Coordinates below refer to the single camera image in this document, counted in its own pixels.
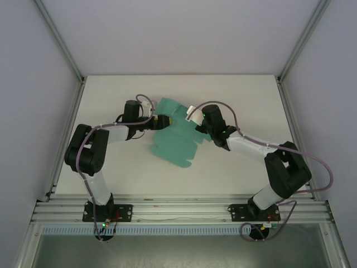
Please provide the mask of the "aluminium frame post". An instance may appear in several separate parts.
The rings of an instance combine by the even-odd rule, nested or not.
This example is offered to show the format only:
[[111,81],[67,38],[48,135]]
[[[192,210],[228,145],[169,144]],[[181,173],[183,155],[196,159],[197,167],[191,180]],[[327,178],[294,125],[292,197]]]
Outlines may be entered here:
[[33,3],[35,4],[37,10],[39,11],[40,16],[42,17],[46,27],[48,28],[50,34],[54,38],[54,41],[56,42],[56,45],[61,52],[64,60],[67,62],[69,65],[71,71],[77,78],[77,80],[81,83],[84,81],[84,77],[75,62],[75,59],[73,58],[70,50],[68,49],[64,39],[62,38],[59,30],[57,29],[50,13],[48,12],[47,8],[45,7],[44,3],[42,0],[32,0]]
[[310,16],[304,30],[302,31],[300,37],[298,38],[287,62],[285,63],[281,73],[277,76],[278,82],[280,84],[287,78],[290,71],[294,67],[304,48],[306,47],[308,41],[310,40],[314,30],[321,21],[323,15],[325,14],[327,8],[329,7],[332,0],[319,0],[316,8],[314,9],[312,15]]

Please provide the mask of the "green paper box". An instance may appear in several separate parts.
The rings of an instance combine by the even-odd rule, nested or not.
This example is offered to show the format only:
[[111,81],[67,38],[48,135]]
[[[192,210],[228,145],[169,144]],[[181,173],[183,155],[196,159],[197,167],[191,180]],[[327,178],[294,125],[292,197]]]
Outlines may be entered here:
[[156,115],[163,114],[173,118],[173,127],[158,130],[153,135],[151,153],[181,168],[191,166],[198,145],[204,140],[211,141],[208,134],[195,130],[196,124],[185,120],[187,107],[181,103],[162,98],[156,106]]

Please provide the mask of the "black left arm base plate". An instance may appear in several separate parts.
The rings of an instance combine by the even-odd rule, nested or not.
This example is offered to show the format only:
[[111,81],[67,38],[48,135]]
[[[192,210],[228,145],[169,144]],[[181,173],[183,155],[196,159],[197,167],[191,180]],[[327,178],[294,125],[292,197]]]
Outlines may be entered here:
[[[110,220],[111,222],[131,222],[133,206],[130,204],[96,205],[95,212],[98,222]],[[83,222],[94,222],[93,204],[84,205]]]

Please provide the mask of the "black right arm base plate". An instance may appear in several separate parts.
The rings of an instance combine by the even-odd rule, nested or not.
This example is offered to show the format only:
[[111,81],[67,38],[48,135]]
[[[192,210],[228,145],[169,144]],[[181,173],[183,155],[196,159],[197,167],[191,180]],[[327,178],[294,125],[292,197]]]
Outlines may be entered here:
[[233,222],[270,222],[280,221],[281,216],[277,205],[260,210],[252,204],[231,204],[228,212]]

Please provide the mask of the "aluminium mounting rail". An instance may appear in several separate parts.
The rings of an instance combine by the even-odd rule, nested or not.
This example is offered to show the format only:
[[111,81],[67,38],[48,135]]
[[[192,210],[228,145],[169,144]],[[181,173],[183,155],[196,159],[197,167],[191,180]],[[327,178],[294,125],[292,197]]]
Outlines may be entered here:
[[[116,204],[133,207],[132,223],[231,223],[228,207],[245,204],[246,195],[201,195],[149,197],[144,195],[115,195]],[[47,202],[35,205],[31,222],[80,223],[86,197],[84,195],[51,196]],[[281,218],[289,223],[334,223],[330,205],[309,195],[293,197],[293,202],[279,208]]]

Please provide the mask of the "aluminium side rail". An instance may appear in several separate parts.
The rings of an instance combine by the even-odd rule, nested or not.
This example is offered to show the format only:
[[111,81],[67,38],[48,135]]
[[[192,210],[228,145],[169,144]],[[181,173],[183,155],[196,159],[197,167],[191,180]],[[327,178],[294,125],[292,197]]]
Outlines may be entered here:
[[[291,101],[288,96],[288,92],[284,88],[282,82],[280,82],[279,77],[275,76],[275,79],[293,142],[296,144],[297,148],[300,149],[300,151],[307,152],[302,141],[301,133],[298,129],[298,123],[296,120],[295,113],[293,111]],[[307,188],[308,190],[312,190],[315,188],[313,179],[311,179],[310,182],[307,184]],[[306,193],[305,195],[311,197],[314,201],[320,200],[319,193]]]
[[57,151],[56,157],[55,157],[55,162],[53,165],[53,168],[51,170],[51,174],[49,177],[49,182],[47,183],[45,187],[45,195],[44,195],[44,201],[48,202],[51,197],[52,190],[55,186],[55,184],[58,182],[60,172],[62,169],[62,165],[64,162],[64,156],[65,156],[65,151],[66,148],[69,144],[70,136],[71,136],[71,131],[73,129],[73,125],[75,122],[76,114],[78,112],[78,108],[80,105],[80,101],[83,95],[83,91],[85,88],[85,83],[86,83],[86,77],[82,79],[82,81],[79,83],[79,87],[76,90],[75,96],[73,103],[70,106],[69,109],[69,116],[65,122],[64,126],[64,131],[61,136],[61,141],[59,144],[59,149]]

